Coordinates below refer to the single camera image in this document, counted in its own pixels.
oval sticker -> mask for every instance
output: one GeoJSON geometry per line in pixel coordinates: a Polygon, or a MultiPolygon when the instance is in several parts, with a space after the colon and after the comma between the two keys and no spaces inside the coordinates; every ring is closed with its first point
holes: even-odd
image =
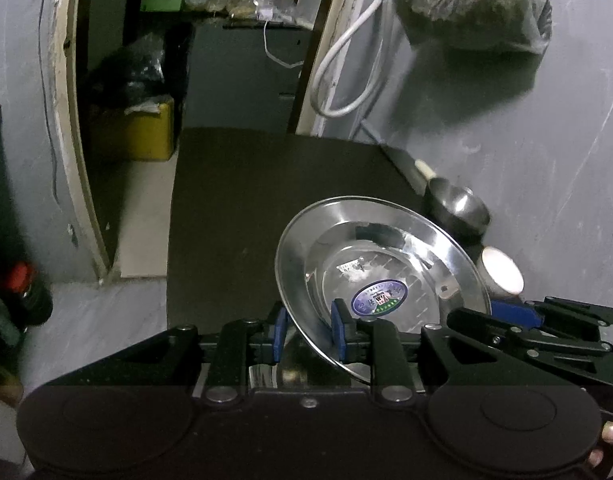
{"type": "Polygon", "coordinates": [[[360,290],[350,306],[358,316],[385,316],[398,308],[409,294],[409,289],[398,280],[382,280],[360,290]]]}

white handle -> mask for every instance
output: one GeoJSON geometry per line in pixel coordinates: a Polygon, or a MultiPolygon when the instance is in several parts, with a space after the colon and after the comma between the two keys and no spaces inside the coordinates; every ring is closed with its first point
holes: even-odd
{"type": "Polygon", "coordinates": [[[427,181],[437,176],[437,173],[431,170],[430,166],[419,158],[415,161],[415,167],[427,181]]]}

white bowl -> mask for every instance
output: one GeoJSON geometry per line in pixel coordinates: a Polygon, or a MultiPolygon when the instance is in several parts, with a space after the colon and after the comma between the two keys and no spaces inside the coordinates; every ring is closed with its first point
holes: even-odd
{"type": "Polygon", "coordinates": [[[491,298],[513,298],[524,290],[524,278],[515,262],[495,247],[484,247],[477,260],[477,270],[491,298]]]}

white cable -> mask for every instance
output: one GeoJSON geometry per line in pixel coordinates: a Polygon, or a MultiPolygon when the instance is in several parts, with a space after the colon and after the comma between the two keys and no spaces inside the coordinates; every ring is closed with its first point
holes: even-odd
{"type": "Polygon", "coordinates": [[[313,78],[313,85],[311,86],[311,106],[313,109],[323,117],[327,117],[330,119],[343,117],[351,112],[355,111],[362,103],[364,103],[378,88],[382,82],[384,77],[383,68],[385,64],[385,60],[388,59],[391,49],[391,36],[393,33],[393,22],[395,21],[395,5],[394,0],[385,0],[386,4],[384,6],[384,15],[382,16],[382,23],[380,27],[380,46],[377,51],[377,55],[375,57],[375,62],[373,63],[373,68],[371,69],[371,75],[369,76],[368,82],[366,84],[366,88],[362,92],[362,94],[355,99],[352,103],[339,108],[338,110],[333,110],[331,108],[323,108],[322,104],[319,102],[318,93],[320,90],[321,82],[324,78],[324,74],[329,68],[331,62],[337,57],[337,55],[341,52],[342,48],[349,43],[353,35],[360,29],[368,19],[374,15],[379,7],[382,6],[384,0],[373,0],[373,2],[368,6],[362,14],[360,14],[359,18],[355,23],[353,23],[349,29],[341,35],[339,40],[337,40],[331,49],[328,51],[324,59],[320,63],[317,71],[315,72],[315,76],[313,78]]]}
{"type": "Polygon", "coordinates": [[[282,61],[280,58],[273,56],[273,54],[269,52],[269,47],[266,41],[266,26],[267,25],[269,25],[269,20],[267,20],[264,23],[264,52],[266,52],[269,59],[275,61],[278,65],[282,65],[284,68],[297,68],[298,66],[302,66],[304,64],[304,61],[299,61],[297,63],[289,64],[286,61],[282,61]]]}

gray marble floor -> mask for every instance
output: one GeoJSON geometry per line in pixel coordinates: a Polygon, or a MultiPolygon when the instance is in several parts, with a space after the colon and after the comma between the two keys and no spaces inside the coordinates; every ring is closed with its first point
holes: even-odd
{"type": "Polygon", "coordinates": [[[51,288],[54,311],[29,328],[20,355],[27,395],[41,384],[166,330],[166,280],[51,288]]]}

